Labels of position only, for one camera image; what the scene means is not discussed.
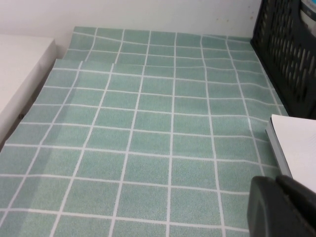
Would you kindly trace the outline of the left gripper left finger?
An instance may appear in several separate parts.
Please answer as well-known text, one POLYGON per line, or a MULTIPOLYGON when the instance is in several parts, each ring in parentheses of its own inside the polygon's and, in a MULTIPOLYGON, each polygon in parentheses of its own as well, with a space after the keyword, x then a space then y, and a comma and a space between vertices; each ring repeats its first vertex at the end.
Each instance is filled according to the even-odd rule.
POLYGON ((247 208, 250 236, 290 237, 290 227, 285 220, 288 216, 293 214, 276 178, 252 178, 247 208))

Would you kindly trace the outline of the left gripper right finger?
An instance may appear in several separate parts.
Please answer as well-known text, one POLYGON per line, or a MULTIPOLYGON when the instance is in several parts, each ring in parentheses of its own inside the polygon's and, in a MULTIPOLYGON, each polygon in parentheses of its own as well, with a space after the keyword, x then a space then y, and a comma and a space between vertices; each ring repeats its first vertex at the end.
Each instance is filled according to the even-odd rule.
POLYGON ((281 175, 276 178, 288 202, 292 217, 285 220, 291 237, 314 237, 316 235, 316 194, 298 181, 281 175))

